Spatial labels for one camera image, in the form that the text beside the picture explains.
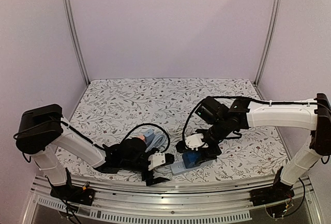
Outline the pink small charger plug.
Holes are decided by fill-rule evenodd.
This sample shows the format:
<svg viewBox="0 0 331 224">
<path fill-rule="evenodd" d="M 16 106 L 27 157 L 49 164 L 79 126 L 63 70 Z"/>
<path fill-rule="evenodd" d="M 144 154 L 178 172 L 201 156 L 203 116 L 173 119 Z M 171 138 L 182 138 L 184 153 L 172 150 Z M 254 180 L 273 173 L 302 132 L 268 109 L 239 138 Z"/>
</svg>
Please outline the pink small charger plug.
<svg viewBox="0 0 331 224">
<path fill-rule="evenodd" d="M 144 136 L 144 135 L 139 135 L 139 136 L 137 136 L 137 138 L 139 138 L 139 139 L 142 140 L 143 142 L 146 142 L 146 141 L 145 141 L 145 136 Z"/>
</svg>

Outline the light blue power strip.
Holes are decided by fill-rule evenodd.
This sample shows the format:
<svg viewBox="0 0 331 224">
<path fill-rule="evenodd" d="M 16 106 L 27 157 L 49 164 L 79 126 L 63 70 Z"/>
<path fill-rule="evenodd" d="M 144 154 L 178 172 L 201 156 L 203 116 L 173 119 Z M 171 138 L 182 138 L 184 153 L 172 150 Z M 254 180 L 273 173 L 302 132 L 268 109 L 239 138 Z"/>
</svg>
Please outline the light blue power strip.
<svg viewBox="0 0 331 224">
<path fill-rule="evenodd" d="M 172 174 L 174 176 L 176 176 L 176 175 L 181 175 L 181 174 L 184 174 L 184 173 L 196 170 L 196 169 L 203 168 L 203 167 L 211 165 L 211 164 L 212 164 L 211 161 L 207 161 L 207 162 L 204 162 L 204 163 L 202 163 L 201 165 L 199 165 L 197 167 L 186 168 L 184 162 L 179 161 L 179 162 L 171 164 L 170 169 L 171 169 Z"/>
</svg>

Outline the dark blue cube socket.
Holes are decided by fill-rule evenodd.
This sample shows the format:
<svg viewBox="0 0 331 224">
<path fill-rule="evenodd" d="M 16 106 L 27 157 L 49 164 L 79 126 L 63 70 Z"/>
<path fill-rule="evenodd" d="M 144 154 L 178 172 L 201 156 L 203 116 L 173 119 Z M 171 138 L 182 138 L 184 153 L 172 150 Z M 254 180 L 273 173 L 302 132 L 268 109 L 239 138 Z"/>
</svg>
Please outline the dark blue cube socket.
<svg viewBox="0 0 331 224">
<path fill-rule="evenodd" d="M 182 154 L 183 163 L 186 169 L 199 166 L 202 162 L 202 155 L 198 151 L 188 151 Z"/>
</svg>

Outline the light blue charger plug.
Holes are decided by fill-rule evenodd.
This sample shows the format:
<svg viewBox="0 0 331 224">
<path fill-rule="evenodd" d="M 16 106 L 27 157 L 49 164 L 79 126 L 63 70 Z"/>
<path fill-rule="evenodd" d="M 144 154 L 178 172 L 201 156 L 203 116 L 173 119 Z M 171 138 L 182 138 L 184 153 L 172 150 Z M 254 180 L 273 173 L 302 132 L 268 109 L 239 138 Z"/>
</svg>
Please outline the light blue charger plug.
<svg viewBox="0 0 331 224">
<path fill-rule="evenodd" d="M 153 139 L 155 137 L 155 133 L 152 129 L 149 129 L 149 130 L 146 130 L 145 132 L 143 132 L 143 136 L 144 136 L 145 143 L 147 145 L 149 145 L 153 141 Z"/>
</svg>

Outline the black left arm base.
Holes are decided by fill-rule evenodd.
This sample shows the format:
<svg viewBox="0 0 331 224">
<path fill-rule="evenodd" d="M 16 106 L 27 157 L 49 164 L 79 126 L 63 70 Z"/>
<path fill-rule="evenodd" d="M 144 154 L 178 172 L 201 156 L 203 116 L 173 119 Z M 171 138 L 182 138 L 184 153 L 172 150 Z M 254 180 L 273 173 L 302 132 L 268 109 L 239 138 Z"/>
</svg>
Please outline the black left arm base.
<svg viewBox="0 0 331 224">
<path fill-rule="evenodd" d="M 50 195 L 63 201 L 69 201 L 77 204 L 92 206 L 95 190 L 91 189 L 90 182 L 86 182 L 83 186 L 75 186 L 72 184 L 71 174 L 67 168 L 66 171 L 66 182 L 61 186 L 54 186 L 50 181 L 51 186 Z"/>
</svg>

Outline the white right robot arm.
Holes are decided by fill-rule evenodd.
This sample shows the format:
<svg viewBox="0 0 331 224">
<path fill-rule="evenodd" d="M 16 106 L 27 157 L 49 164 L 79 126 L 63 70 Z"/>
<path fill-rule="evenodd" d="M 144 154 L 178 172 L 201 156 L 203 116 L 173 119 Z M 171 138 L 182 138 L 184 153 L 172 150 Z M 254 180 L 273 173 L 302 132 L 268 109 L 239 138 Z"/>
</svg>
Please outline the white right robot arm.
<svg viewBox="0 0 331 224">
<path fill-rule="evenodd" d="M 295 144 L 300 139 L 303 141 L 269 187 L 267 196 L 271 201 L 279 201 L 322 157 L 330 156 L 330 101 L 326 94 L 294 101 L 231 96 L 233 102 L 229 107 L 220 103 L 221 99 L 221 96 L 208 96 L 195 111 L 211 125 L 203 135 L 204 143 L 215 145 L 234 131 L 258 127 L 291 131 L 299 135 Z"/>
</svg>

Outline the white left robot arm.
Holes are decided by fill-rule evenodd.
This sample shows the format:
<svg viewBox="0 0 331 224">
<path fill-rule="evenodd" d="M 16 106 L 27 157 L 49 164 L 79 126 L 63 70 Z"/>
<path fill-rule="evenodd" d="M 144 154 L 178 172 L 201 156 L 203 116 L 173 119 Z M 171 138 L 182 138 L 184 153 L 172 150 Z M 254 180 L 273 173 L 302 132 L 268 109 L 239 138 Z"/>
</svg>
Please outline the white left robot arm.
<svg viewBox="0 0 331 224">
<path fill-rule="evenodd" d="M 174 155 L 156 147 L 148 149 L 146 142 L 138 137 L 126 137 L 118 144 L 99 146 L 69 124 L 58 104 L 25 111 L 13 138 L 18 150 L 23 155 L 30 155 L 65 200 L 73 200 L 77 189 L 69 183 L 70 173 L 57 159 L 52 145 L 67 150 L 103 174 L 116 174 L 121 170 L 138 172 L 147 186 L 168 181 L 155 177 L 154 170 L 174 162 Z"/>
</svg>

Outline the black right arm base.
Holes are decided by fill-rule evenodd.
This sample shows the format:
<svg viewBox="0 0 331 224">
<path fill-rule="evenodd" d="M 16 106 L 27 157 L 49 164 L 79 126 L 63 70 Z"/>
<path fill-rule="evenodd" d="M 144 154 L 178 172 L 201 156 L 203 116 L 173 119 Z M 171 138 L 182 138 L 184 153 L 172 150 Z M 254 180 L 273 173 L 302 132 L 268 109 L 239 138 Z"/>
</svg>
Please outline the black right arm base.
<svg viewBox="0 0 331 224">
<path fill-rule="evenodd" d="M 249 191 L 249 201 L 252 202 L 253 206 L 282 201 L 295 196 L 293 186 L 286 185 L 280 180 L 282 169 L 283 167 L 277 171 L 271 186 Z"/>
</svg>

